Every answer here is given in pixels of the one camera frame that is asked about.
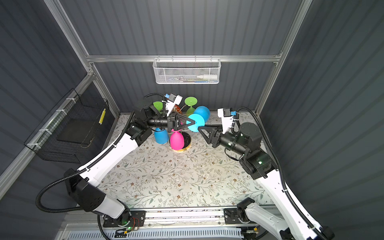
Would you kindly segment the blue wine glass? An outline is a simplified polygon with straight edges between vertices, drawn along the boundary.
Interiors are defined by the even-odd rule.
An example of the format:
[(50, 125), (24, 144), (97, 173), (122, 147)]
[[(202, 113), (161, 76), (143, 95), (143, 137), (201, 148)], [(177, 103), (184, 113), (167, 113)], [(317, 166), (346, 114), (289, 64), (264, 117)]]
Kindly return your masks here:
[(192, 132), (197, 133), (198, 127), (203, 127), (208, 122), (211, 116), (210, 110), (205, 106), (199, 106), (195, 109), (194, 113), (189, 116), (189, 119), (195, 121), (191, 126), (188, 126), (188, 129)]
[(169, 141), (169, 135), (166, 129), (156, 128), (154, 132), (156, 143), (163, 145)]

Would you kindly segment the pink wine glass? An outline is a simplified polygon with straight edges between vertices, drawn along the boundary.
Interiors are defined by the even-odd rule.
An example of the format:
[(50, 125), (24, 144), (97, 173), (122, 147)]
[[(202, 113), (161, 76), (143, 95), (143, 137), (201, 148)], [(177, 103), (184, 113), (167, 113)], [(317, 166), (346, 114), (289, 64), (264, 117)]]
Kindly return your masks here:
[(184, 148), (184, 137), (180, 131), (172, 130), (170, 137), (171, 148), (175, 151), (179, 151)]

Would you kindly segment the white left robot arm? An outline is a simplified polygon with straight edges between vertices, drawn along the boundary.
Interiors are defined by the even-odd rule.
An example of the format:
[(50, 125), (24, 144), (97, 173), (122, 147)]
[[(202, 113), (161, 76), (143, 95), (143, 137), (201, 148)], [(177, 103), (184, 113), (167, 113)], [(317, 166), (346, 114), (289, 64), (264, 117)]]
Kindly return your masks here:
[(113, 219), (127, 217), (129, 208), (107, 196), (98, 186), (126, 155), (137, 149), (153, 133), (153, 128), (178, 132), (196, 125), (190, 117), (178, 113), (162, 116), (154, 106), (134, 112), (118, 138), (99, 155), (77, 171), (68, 170), (65, 183), (68, 194), (86, 212), (108, 215)]

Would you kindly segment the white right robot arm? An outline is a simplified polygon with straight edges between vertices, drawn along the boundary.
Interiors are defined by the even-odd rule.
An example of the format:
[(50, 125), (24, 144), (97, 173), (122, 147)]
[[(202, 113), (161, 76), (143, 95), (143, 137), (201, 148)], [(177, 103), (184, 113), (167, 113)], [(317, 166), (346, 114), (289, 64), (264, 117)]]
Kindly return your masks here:
[(289, 192), (281, 178), (281, 170), (261, 148), (262, 133), (256, 124), (243, 123), (236, 134), (225, 133), (218, 126), (199, 127), (198, 130), (214, 148), (223, 146), (239, 154), (240, 165), (265, 190), (281, 213), (281, 217), (277, 217), (246, 198), (237, 205), (241, 222), (255, 222), (279, 240), (331, 240), (335, 237), (331, 228), (321, 226)]

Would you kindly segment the red wine glass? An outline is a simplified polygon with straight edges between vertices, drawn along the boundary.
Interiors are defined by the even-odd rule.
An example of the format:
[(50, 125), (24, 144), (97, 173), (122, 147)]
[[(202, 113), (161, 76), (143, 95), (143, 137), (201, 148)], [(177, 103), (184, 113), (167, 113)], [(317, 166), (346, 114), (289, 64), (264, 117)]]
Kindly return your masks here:
[(178, 114), (182, 114), (181, 108), (178, 105), (174, 106), (174, 112), (176, 112)]

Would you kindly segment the gold wine glass rack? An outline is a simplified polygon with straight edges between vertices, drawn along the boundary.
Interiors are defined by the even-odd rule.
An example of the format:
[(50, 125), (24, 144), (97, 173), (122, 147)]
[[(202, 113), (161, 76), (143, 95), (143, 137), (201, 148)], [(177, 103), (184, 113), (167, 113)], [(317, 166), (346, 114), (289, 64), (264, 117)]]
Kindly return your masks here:
[(182, 133), (182, 135), (183, 135), (183, 137), (184, 137), (184, 148), (183, 149), (181, 149), (181, 150), (179, 150), (179, 151), (176, 151), (176, 152), (183, 152), (183, 151), (186, 151), (189, 147), (190, 147), (190, 145), (191, 145), (191, 141), (192, 141), (192, 139), (191, 139), (191, 136), (188, 134), (188, 133), (186, 133), (186, 132), (182, 132), (182, 131), (180, 131), (181, 133)]

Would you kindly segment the right green wine glass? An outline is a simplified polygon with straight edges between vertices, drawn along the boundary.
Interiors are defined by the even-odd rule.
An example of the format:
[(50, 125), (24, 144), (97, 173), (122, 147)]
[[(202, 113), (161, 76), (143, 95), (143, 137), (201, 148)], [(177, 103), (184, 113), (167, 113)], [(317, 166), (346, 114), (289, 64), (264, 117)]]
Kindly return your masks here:
[(186, 111), (186, 116), (189, 117), (192, 115), (195, 111), (194, 106), (198, 103), (198, 100), (195, 97), (187, 97), (185, 99), (185, 104), (189, 106), (189, 108)]

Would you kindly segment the green wine glass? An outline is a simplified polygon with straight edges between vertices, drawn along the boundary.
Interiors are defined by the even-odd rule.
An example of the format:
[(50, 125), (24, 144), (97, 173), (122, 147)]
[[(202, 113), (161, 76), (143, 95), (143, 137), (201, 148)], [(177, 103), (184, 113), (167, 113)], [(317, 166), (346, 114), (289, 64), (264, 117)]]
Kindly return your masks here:
[(189, 106), (189, 108), (186, 111), (186, 116), (189, 117), (192, 115), (195, 111), (194, 106), (198, 103), (198, 100), (195, 97), (187, 97), (185, 99), (185, 104)]
[(154, 107), (155, 107), (160, 113), (163, 112), (163, 102), (161, 102), (161, 101), (156, 101), (156, 102), (153, 102), (153, 105), (154, 105)]

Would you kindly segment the left green wine glass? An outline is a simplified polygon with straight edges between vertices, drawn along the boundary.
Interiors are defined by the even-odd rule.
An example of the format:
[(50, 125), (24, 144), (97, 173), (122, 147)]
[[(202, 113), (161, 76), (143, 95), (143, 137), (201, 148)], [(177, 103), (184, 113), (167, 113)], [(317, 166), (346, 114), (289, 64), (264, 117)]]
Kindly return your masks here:
[(156, 102), (153, 102), (153, 105), (154, 105), (154, 107), (155, 107), (160, 113), (163, 112), (163, 102), (161, 102), (161, 101), (156, 101)]

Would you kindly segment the white bottle in basket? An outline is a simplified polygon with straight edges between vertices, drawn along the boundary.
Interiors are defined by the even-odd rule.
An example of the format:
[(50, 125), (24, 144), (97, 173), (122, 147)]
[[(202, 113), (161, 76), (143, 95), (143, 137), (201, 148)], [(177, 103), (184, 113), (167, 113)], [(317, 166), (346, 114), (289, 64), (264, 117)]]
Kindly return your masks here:
[(218, 79), (218, 75), (198, 75), (197, 79), (216, 81)]

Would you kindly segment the yellow marker in basket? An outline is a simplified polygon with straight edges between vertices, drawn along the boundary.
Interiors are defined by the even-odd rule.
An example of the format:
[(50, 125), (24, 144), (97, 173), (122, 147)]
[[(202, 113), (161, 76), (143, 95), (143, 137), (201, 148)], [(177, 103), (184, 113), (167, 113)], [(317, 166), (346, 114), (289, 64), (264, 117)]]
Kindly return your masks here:
[(100, 124), (100, 125), (103, 124), (105, 115), (106, 115), (106, 109), (103, 109), (103, 111), (102, 111), (102, 113), (101, 113), (101, 115), (100, 115), (100, 118), (99, 118), (99, 124)]

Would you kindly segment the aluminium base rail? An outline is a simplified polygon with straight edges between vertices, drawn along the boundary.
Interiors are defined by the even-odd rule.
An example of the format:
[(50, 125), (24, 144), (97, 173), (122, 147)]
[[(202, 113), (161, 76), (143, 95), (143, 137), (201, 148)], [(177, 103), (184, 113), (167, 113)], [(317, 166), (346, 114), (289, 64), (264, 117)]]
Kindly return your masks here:
[(242, 223), (234, 206), (133, 209), (134, 221), (114, 227), (92, 213), (66, 215), (57, 240), (273, 240), (260, 224)]

